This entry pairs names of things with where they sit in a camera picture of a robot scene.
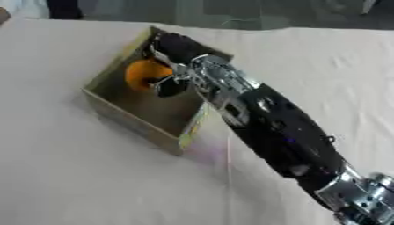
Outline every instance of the white fabric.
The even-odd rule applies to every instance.
[[[0,30],[0,224],[336,224],[216,113],[186,158],[92,113],[80,89],[148,26],[14,19]],[[394,174],[393,32],[161,27],[235,54],[362,174]]]
[[[46,0],[0,0],[0,7],[5,8],[13,17],[49,18]]]

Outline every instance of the open box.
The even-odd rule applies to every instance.
[[[143,50],[150,44],[151,38],[159,33],[164,31],[156,27],[142,33],[83,91],[100,115],[179,156],[192,140],[193,133],[205,115],[202,99],[192,87],[178,96],[159,98],[153,91],[131,90],[124,79],[126,67],[142,59]],[[209,49],[228,61],[232,58],[229,54],[211,47]]]

